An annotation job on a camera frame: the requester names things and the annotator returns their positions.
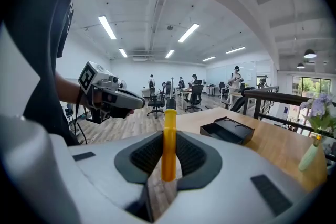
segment ceiling light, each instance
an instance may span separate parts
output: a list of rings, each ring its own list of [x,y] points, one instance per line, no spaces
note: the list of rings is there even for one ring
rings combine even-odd
[[[203,62],[211,60],[211,59],[214,59],[214,58],[216,58],[216,56],[212,56],[212,57],[206,58],[206,59],[203,60]]]
[[[166,55],[166,58],[169,58],[170,55],[172,55],[172,54],[174,53],[174,51],[175,51],[175,50],[170,50],[170,51],[168,52],[168,54]]]
[[[126,52],[124,51],[124,49],[119,49],[119,50],[120,50],[121,54],[122,54],[125,58],[127,58],[127,54],[126,54]]]
[[[182,43],[187,39],[188,36],[190,36],[196,29],[198,29],[200,25],[198,24],[193,24],[187,32],[179,39],[179,42]]]
[[[230,54],[231,52],[235,52],[235,51],[239,51],[239,50],[243,50],[243,49],[246,49],[246,47],[240,47],[238,49],[229,50],[229,51],[226,52],[226,54]]]
[[[101,17],[98,17],[98,19],[100,20],[100,23],[103,25],[103,27],[105,28],[107,34],[109,34],[110,38],[111,39],[117,39],[116,36],[114,35],[108,21],[106,20],[106,17],[105,16],[101,16]]]
[[[302,69],[302,68],[305,68],[305,66],[303,65],[303,63],[299,63],[298,66],[297,66],[299,69]]]
[[[315,51],[313,51],[312,49],[308,49],[308,50],[306,50],[306,52],[304,53],[304,56],[305,56],[305,58],[310,59],[310,58],[314,58],[314,57],[316,57],[316,53],[315,53]]]

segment fluorescent light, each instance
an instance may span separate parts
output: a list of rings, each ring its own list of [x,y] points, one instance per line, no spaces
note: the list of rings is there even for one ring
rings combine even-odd
[[[166,55],[166,58],[169,58],[170,55],[172,55],[174,51],[175,51],[175,50],[170,50],[170,51],[168,52],[168,54]]]
[[[109,34],[110,38],[111,39],[117,39],[116,36],[114,35],[108,21],[106,20],[106,17],[105,16],[101,16],[101,17],[98,17],[98,19],[100,20],[100,23],[103,25],[103,27],[105,28],[107,34]]]
[[[124,49],[119,49],[119,50],[120,50],[121,54],[122,54],[125,58],[127,58],[127,55],[126,55],[126,52],[124,51]]]
[[[212,57],[210,57],[210,58],[206,58],[206,59],[203,60],[203,62],[205,62],[205,61],[207,61],[207,60],[214,59],[214,58],[216,58],[216,56],[212,56]]]
[[[246,49],[246,47],[240,47],[238,49],[229,50],[229,51],[226,52],[226,54],[230,54],[231,52],[235,52],[235,51],[239,51],[239,50],[243,50],[243,49]]]
[[[187,39],[188,36],[190,36],[193,31],[195,31],[196,29],[198,29],[200,25],[198,24],[193,24],[189,30],[187,32],[185,32],[185,34],[179,39],[179,42],[182,43],[183,41],[185,41]]]

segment wooden floor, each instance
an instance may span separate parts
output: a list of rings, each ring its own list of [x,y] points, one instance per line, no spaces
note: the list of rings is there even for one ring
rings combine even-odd
[[[208,97],[204,94],[202,95],[202,102],[199,107],[203,110],[207,110],[206,106],[209,108],[217,106],[224,108],[225,106],[221,103],[221,101],[222,100],[218,96]],[[152,108],[147,106],[147,102],[148,101],[146,100],[146,106],[144,108],[136,110],[133,115],[127,117],[126,119],[108,119],[102,124],[79,120],[79,124],[86,135],[88,144],[104,143],[107,141],[119,140],[163,130],[164,113],[159,113],[157,119],[154,114],[150,114],[147,117],[147,113],[152,110]],[[195,113],[193,110],[189,110],[187,112],[181,110],[181,104],[179,101],[176,106],[178,115]],[[84,138],[81,133],[77,136],[77,139],[80,142],[83,141]],[[160,168],[161,160],[158,162],[148,180],[151,206],[155,220],[164,213],[164,211],[169,207],[169,204],[171,204],[174,200],[176,196],[176,180],[182,177],[181,166],[178,160],[176,166],[176,180],[173,182],[167,183],[161,180]]]

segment wall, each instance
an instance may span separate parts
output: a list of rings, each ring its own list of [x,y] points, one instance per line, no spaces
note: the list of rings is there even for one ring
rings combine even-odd
[[[278,84],[279,92],[292,94],[293,77],[309,77],[309,78],[319,78],[319,79],[330,79],[331,80],[331,93],[334,95],[334,102],[336,102],[336,75],[334,74],[324,74],[324,73],[313,73],[313,72],[278,72]]]
[[[110,68],[110,60],[92,43],[69,31],[63,56],[56,61],[56,71],[65,79],[78,79],[87,61],[98,63],[107,70]]]
[[[141,89],[148,88],[150,75],[154,75],[155,88],[162,89],[162,83],[174,78],[174,85],[178,85],[180,77],[185,83],[192,80],[192,74],[196,74],[198,79],[206,79],[205,66],[191,64],[177,64],[167,62],[134,62],[132,59],[118,59],[111,61],[111,72],[118,76],[120,80],[127,83],[127,89],[141,94]]]
[[[270,60],[270,56],[264,51],[247,53],[208,65],[206,67],[207,82],[216,85],[220,81],[227,83],[235,66],[240,67],[239,73],[244,78],[244,83],[249,87],[255,87],[257,76],[261,75],[268,76],[268,85],[277,85],[277,70]]]

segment black office chair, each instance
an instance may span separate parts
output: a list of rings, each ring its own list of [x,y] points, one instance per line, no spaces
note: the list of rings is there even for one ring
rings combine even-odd
[[[187,112],[188,109],[200,109],[202,111],[201,108],[196,107],[196,105],[199,105],[202,101],[201,98],[201,93],[203,91],[203,85],[193,85],[191,87],[191,98],[190,100],[188,98],[185,98],[185,101],[187,103],[190,103],[190,106],[187,106],[187,108],[184,110],[185,112]]]
[[[155,118],[157,119],[158,118],[157,114],[158,113],[163,113],[163,110],[160,109],[160,108],[163,108],[166,105],[165,98],[164,98],[164,88],[165,88],[165,86],[163,86],[163,90],[160,91],[159,97],[158,96],[149,97],[149,102],[148,102],[147,106],[151,106],[154,109],[151,112],[149,112],[147,114],[147,116],[149,114],[155,113]]]
[[[255,90],[255,87],[246,87],[246,88],[243,88],[242,91],[241,91],[242,92],[241,93],[242,94],[241,97],[237,100],[237,102],[234,104],[234,106],[230,109],[231,111],[238,112],[239,109],[245,104],[245,99],[244,99],[245,94],[244,94],[244,92],[247,91],[247,90]],[[222,103],[225,104],[225,108],[226,109],[228,109],[228,107],[231,105],[231,104],[229,104],[229,103],[227,103],[225,101],[222,101]]]
[[[155,95],[155,87],[153,81],[150,80],[148,86],[149,86],[149,96]]]
[[[164,85],[166,87],[166,94],[170,95],[172,83],[170,81],[167,81],[167,82],[162,83],[162,87],[164,87]]]
[[[224,89],[223,91],[222,91],[222,88],[225,88],[225,83],[224,82],[220,82],[219,83],[219,93],[223,96],[223,93],[226,93],[226,90]]]

